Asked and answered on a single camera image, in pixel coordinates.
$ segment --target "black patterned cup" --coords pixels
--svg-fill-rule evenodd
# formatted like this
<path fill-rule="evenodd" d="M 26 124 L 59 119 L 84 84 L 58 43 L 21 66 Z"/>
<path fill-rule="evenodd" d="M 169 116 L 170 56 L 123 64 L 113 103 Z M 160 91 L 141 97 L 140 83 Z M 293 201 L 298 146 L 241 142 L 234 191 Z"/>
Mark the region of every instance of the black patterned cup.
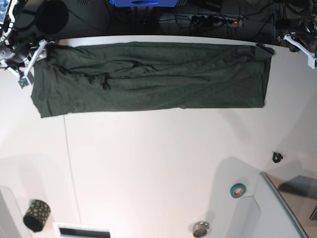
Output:
<path fill-rule="evenodd" d="M 34 200 L 23 217 L 23 222 L 33 232 L 40 232 L 43 230 L 50 213 L 51 209 L 45 202 Z"/>

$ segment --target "dark green cloth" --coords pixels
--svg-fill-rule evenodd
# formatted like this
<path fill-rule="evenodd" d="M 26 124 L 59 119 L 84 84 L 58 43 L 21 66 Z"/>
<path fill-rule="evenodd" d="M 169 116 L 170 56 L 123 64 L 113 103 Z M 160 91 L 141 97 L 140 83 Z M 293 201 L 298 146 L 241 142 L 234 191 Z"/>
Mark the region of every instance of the dark green cloth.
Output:
<path fill-rule="evenodd" d="M 169 108 L 262 108 L 273 50 L 125 43 L 48 50 L 35 64 L 42 117 Z"/>

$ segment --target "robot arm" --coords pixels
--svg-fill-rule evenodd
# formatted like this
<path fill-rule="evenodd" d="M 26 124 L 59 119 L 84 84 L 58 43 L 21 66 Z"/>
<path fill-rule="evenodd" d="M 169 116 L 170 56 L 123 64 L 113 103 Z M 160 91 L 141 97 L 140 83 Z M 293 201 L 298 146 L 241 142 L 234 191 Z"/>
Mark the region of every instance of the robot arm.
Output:
<path fill-rule="evenodd" d="M 15 13 L 24 7 L 24 0 L 0 1 L 0 64 L 16 76 L 21 88 L 33 84 L 31 68 L 37 60 L 46 58 L 46 40 L 20 42 L 14 30 Z"/>

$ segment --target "tape roll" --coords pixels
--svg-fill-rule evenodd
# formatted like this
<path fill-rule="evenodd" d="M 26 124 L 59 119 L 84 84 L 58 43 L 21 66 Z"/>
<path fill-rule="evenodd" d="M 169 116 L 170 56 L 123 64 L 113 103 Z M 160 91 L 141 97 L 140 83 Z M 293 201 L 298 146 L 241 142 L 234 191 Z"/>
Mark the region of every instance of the tape roll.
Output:
<path fill-rule="evenodd" d="M 230 194 L 233 198 L 242 197 L 247 191 L 247 188 L 242 183 L 237 183 L 233 185 L 230 189 Z"/>

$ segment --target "blue container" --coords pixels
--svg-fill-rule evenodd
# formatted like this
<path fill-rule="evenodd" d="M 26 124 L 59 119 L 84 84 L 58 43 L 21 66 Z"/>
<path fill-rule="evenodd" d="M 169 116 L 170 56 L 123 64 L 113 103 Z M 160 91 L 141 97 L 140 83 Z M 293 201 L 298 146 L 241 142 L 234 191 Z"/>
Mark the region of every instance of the blue container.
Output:
<path fill-rule="evenodd" d="M 178 0 L 111 0 L 110 3 L 117 6 L 166 6 L 174 7 Z"/>

